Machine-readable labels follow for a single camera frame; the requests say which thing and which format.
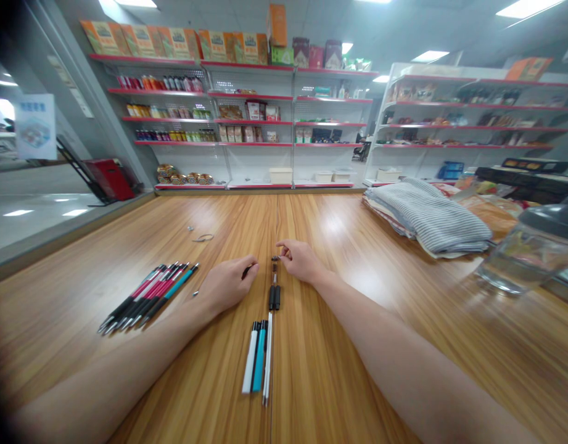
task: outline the hand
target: hand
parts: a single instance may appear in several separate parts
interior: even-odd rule
[[[242,273],[249,265],[252,267],[243,279]],[[218,315],[238,304],[247,295],[258,271],[259,264],[253,255],[219,263],[205,277],[196,299],[206,300],[210,310]]]
[[[282,247],[279,257],[291,275],[309,284],[327,272],[323,263],[306,242],[299,240],[280,240],[276,247]]]

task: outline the forearm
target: forearm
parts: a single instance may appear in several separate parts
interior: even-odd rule
[[[27,442],[106,442],[179,352],[216,315],[197,298],[24,406],[13,425]]]
[[[446,356],[332,272],[312,282],[386,399],[426,443],[535,443]]]

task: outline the ceiling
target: ceiling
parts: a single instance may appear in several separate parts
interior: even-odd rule
[[[127,7],[148,25],[215,31],[265,32],[268,0],[154,0],[158,10]],[[502,67],[516,54],[558,42],[568,46],[568,0],[518,22],[495,13],[515,0],[281,0],[286,5],[288,43],[308,37],[354,44],[350,57],[372,60],[388,73],[428,50],[463,50],[461,65]]]

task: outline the striped towel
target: striped towel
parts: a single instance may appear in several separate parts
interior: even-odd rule
[[[418,241],[432,253],[482,252],[492,231],[466,208],[448,200],[440,190],[415,178],[374,188],[372,193],[405,219]]]

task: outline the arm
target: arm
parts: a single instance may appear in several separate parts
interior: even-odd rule
[[[425,443],[537,443],[452,361],[376,302],[328,271],[304,242],[281,260],[329,305],[376,385]]]
[[[106,442],[193,336],[249,292],[258,269],[251,255],[222,262],[195,299],[24,406],[12,419],[24,442]]]

